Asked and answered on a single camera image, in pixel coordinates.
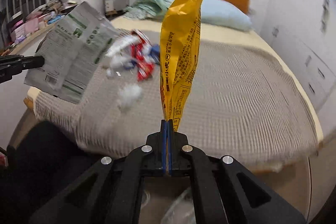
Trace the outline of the clear plastic wrap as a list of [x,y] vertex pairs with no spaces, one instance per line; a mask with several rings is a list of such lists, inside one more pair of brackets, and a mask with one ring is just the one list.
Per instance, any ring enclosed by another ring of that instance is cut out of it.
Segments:
[[118,91],[117,107],[121,112],[127,112],[141,98],[143,89],[138,84],[127,84]]

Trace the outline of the green white snack bag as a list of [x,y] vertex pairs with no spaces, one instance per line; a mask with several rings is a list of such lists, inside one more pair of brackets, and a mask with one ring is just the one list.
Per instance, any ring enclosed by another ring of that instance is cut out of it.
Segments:
[[55,23],[38,46],[45,63],[30,69],[24,83],[71,103],[79,103],[119,32],[88,2]]

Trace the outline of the yellow snack bag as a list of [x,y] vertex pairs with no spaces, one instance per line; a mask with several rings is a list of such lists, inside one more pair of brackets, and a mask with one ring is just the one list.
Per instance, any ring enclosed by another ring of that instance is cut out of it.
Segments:
[[160,94],[164,120],[177,131],[198,66],[203,0],[175,0],[160,33]]

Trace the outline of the clear trash bag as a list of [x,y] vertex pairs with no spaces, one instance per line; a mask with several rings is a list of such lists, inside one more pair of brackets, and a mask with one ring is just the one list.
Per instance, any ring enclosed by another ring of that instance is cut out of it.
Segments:
[[196,223],[191,188],[179,196],[144,191],[139,223]]

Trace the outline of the pink gift bag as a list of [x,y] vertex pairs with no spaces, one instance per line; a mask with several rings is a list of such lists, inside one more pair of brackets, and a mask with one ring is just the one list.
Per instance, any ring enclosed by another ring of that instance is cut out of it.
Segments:
[[34,18],[25,22],[25,36],[39,30],[39,19]]

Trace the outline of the blue snack wrapper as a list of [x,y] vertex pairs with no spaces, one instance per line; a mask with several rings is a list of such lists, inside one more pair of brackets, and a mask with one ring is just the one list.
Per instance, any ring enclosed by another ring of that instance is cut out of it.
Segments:
[[154,63],[160,64],[160,47],[159,44],[155,44],[151,47],[150,56],[154,60]]

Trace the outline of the brown checkered blanket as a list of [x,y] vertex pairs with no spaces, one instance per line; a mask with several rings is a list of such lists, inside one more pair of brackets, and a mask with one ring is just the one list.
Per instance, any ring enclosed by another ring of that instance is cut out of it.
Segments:
[[[37,119],[59,126],[87,151],[126,156],[157,132],[163,118],[159,69],[139,83],[141,97],[121,104],[134,73],[108,77],[98,67],[77,104],[45,92],[34,100]],[[318,146],[309,105],[276,57],[249,46],[202,40],[179,132],[207,155],[232,155],[246,166],[286,164]]]

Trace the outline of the red snack wrapper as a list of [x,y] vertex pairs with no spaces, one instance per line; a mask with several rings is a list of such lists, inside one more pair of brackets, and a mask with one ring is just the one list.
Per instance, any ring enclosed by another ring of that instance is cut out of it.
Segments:
[[152,45],[148,37],[140,30],[132,30],[131,34],[137,38],[138,43],[131,46],[131,56],[138,69],[138,81],[147,80],[154,71],[155,61],[150,52]]

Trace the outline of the person's black trouser leg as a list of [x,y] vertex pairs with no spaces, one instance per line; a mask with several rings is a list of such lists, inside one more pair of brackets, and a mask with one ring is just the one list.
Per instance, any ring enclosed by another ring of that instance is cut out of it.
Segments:
[[47,205],[102,155],[83,151],[50,122],[36,124],[7,152],[9,165],[1,168],[1,223],[110,222],[104,203],[87,207],[96,175]]

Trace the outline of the yellow bed sheet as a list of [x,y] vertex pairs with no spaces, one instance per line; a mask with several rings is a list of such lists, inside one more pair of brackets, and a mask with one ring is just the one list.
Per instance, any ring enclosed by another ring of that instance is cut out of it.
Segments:
[[[159,32],[161,30],[162,25],[162,23],[153,20],[133,20],[133,19],[127,19],[123,16],[120,16],[112,20],[111,24],[112,26],[118,29],[124,29],[124,30],[139,29],[141,31],[153,31],[153,32]],[[295,77],[294,73],[289,69],[288,65],[285,64],[285,62],[281,59],[281,57],[256,32],[254,32],[253,30],[248,32],[242,32],[228,27],[213,26],[211,24],[203,23],[201,25],[201,38],[213,42],[260,48],[271,54],[273,57],[275,57],[281,64],[284,71],[286,71],[289,75],[291,75],[299,92],[301,93],[307,105],[309,106],[310,112],[312,114],[315,123],[318,145],[322,144],[323,142],[322,127],[319,122],[318,115],[309,97],[307,96],[306,91],[304,91],[299,80]]]

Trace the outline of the green floral quilt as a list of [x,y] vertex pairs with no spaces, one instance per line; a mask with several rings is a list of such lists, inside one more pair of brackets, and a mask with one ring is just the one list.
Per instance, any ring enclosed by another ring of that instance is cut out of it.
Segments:
[[129,19],[162,21],[175,0],[135,0],[127,6],[124,16]]

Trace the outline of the light blue pillow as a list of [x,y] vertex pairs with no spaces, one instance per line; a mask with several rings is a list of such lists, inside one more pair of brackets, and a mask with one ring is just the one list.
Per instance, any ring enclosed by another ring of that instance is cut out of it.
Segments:
[[223,0],[203,0],[201,22],[243,32],[248,32],[252,28],[252,22],[248,15]]

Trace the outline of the white built-in wardrobe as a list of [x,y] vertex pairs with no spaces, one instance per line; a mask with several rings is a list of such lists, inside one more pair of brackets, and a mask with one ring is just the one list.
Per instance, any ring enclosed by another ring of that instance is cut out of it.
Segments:
[[269,0],[261,30],[320,110],[335,85],[335,0]]

